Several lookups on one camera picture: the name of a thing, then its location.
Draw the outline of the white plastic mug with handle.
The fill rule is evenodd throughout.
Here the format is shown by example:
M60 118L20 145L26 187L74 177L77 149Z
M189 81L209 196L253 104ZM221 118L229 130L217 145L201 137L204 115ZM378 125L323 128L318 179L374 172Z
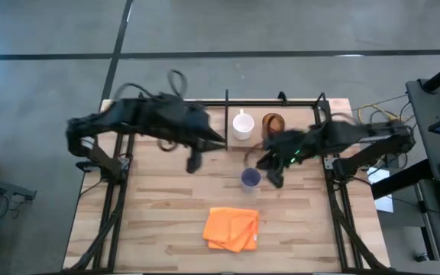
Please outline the white plastic mug with handle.
M254 119L243 109L240 109L232 121L233 135L239 141L247 140L250 138L254 126Z

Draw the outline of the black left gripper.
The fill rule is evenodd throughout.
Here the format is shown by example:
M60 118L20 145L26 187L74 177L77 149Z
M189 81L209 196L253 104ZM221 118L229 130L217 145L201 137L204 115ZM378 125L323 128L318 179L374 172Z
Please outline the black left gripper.
M224 150L226 146L225 139L210 127L205 109L176 95L143 98L143 134L191 147L186 161L190 174L202 165L200 151Z

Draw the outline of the dark grey desk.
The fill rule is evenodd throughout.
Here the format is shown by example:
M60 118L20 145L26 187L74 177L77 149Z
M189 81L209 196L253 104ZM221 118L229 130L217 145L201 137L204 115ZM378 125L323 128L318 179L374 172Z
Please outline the dark grey desk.
M416 116L419 134L432 174L431 180L422 180L425 203L433 210L429 214L433 235L436 240L440 259L440 134L429 131L429 126L440 122L440 93L429 94L421 89L419 82L407 82L409 101Z

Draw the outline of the white paper sheet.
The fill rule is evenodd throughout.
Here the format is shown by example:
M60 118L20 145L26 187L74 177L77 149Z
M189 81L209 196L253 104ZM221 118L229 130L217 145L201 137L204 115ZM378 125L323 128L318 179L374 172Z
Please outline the white paper sheet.
M378 170L376 167L370 167L367 171L367 179L371 185L385 180L389 176L390 172L388 170ZM374 203L377 211L393 213L392 196L384 196L380 199L376 199Z

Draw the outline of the orange folded cloth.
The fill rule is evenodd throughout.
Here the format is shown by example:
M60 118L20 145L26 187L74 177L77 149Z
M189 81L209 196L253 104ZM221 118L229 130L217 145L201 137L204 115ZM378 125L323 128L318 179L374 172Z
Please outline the orange folded cloth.
M202 238L208 248L235 253L255 251L260 213L253 209L210 208Z

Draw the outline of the amber translucent cup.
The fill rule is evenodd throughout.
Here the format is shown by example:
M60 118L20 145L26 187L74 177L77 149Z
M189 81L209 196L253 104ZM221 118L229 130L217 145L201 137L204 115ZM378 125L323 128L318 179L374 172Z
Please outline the amber translucent cup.
M271 139L277 132L284 131L284 118L277 113L268 113L262 119L262 138Z

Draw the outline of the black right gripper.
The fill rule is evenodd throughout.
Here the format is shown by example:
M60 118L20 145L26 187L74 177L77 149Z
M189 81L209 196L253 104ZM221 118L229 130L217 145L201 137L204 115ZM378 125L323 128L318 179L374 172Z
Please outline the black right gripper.
M267 153L256 162L256 168L267 170L267 179L277 188L283 188L283 167L302 163L322 153L322 129L308 131L290 129L277 132L263 142Z

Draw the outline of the black aluminium table frame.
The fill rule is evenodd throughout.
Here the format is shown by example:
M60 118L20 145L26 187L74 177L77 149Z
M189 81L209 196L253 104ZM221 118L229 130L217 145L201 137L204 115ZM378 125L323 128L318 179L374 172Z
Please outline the black aluminium table frame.
M203 156L194 174L185 170L189 150L166 153L149 137L102 134L102 149L131 156L127 180L104 183L96 171L85 175L63 269L79 269L80 258L95 237L107 229L84 273L337 273L363 267L360 253L332 218L325 168L320 159L307 160L285 172L285 185L267 181L247 191L241 187L244 159L260 156L261 140L237 141L231 120L246 111L256 121L268 113L284 117L288 127L304 128L324 111L344 118L347 99L208 99L212 127L228 146ZM209 211L215 207L256 209L260 213L257 248L235 253L211 249L202 236Z

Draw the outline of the purple translucent cup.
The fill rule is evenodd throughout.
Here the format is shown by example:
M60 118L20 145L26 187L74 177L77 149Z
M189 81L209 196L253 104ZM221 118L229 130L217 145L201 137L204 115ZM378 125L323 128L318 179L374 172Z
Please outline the purple translucent cup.
M252 193L261 182L261 174L254 168L246 168L240 175L240 182L245 193Z

